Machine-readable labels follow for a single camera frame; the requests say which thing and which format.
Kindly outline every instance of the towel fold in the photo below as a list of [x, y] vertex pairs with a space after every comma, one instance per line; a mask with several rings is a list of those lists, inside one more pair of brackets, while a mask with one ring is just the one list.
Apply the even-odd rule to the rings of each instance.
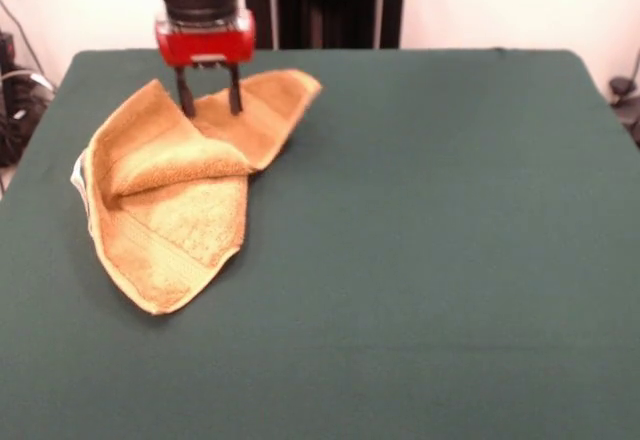
[[185, 306], [240, 249], [248, 176], [272, 162], [321, 86], [281, 70], [241, 89], [239, 116], [225, 89], [198, 99], [190, 121], [154, 80], [106, 120], [74, 168], [102, 265], [151, 314]]

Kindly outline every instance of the green table surface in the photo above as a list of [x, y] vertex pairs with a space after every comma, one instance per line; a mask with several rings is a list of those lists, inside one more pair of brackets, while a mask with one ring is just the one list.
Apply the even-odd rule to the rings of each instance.
[[[325, 86], [180, 313], [69, 182], [154, 51], [78, 55], [0, 203], [2, 439], [640, 438], [640, 158], [568, 52], [271, 52]], [[226, 85], [193, 72], [196, 94]]]

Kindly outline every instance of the black cable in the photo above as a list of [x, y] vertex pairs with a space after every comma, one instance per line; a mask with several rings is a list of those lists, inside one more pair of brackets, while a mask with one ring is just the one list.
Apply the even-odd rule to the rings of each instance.
[[24, 29], [22, 28], [22, 24], [13, 15], [13, 13], [11, 13], [11, 10], [9, 10], [9, 8], [4, 3], [3, 0], [0, 0], [0, 7], [2, 7], [2, 9], [7, 14], [7, 16], [11, 19], [11, 21], [16, 24], [16, 27], [18, 27], [18, 30], [20, 31], [20, 35], [22, 36], [22, 39], [24, 40], [25, 45], [27, 45], [27, 49], [29, 50], [29, 53], [31, 54], [31, 56], [33, 57], [34, 62], [36, 62], [36, 65], [38, 66], [38, 70], [40, 70], [40, 73], [44, 74], [44, 69], [42, 68], [42, 64], [40, 63], [40, 60], [38, 59], [38, 56], [36, 55], [36, 52], [33, 50], [33, 47], [31, 46], [31, 43], [29, 43], [29, 39], [27, 38], [27, 35], [24, 33]]

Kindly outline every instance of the cable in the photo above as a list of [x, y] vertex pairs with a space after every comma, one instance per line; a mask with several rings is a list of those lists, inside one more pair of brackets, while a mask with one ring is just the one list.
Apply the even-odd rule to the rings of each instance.
[[36, 62], [36, 65], [38, 66], [38, 70], [40, 70], [40, 72], [44, 74], [44, 69], [42, 68], [42, 64], [40, 63], [40, 60], [38, 59], [36, 52], [34, 52], [33, 47], [31, 46], [31, 43], [29, 43], [29, 39], [27, 38], [27, 35], [24, 33], [22, 24], [13, 15], [13, 13], [11, 13], [11, 10], [9, 10], [9, 8], [4, 3], [3, 0], [0, 0], [0, 7], [2, 7], [2, 9], [5, 11], [7, 16], [11, 19], [11, 21], [16, 24], [16, 27], [18, 27], [18, 30], [20, 31], [20, 35], [22, 36], [22, 39], [24, 40], [24, 43], [27, 46], [27, 49], [29, 50], [29, 53], [33, 57], [33, 61]]
[[629, 93], [631, 93], [631, 85], [633, 84], [633, 82], [635, 81], [636, 77], [638, 76], [638, 70], [640, 70], [640, 50], [638, 50], [638, 55], [636, 56], [636, 64], [633, 67], [633, 73], [631, 74], [631, 76], [629, 77], [631, 79], [631, 84], [629, 84], [629, 91], [627, 91], [627, 95]]
[[52, 93], [56, 93], [56, 91], [58, 90], [58, 87], [56, 87], [55, 84], [51, 80], [47, 79], [44, 75], [41, 75], [35, 70], [27, 70], [27, 69], [12, 70], [9, 73], [5, 73], [4, 75], [0, 76], [0, 83], [9, 78], [23, 76], [23, 75], [30, 77], [31, 80], [33, 80], [36, 83], [39, 83], [46, 89], [50, 90]]

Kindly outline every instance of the folded towel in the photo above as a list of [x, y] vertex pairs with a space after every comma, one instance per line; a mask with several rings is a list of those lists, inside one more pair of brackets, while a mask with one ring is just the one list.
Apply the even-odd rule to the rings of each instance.
[[113, 282], [157, 315], [190, 302], [244, 240], [248, 175], [280, 151], [321, 86], [297, 70], [196, 100], [190, 121], [154, 80], [122, 104], [81, 154], [80, 191], [97, 255]]

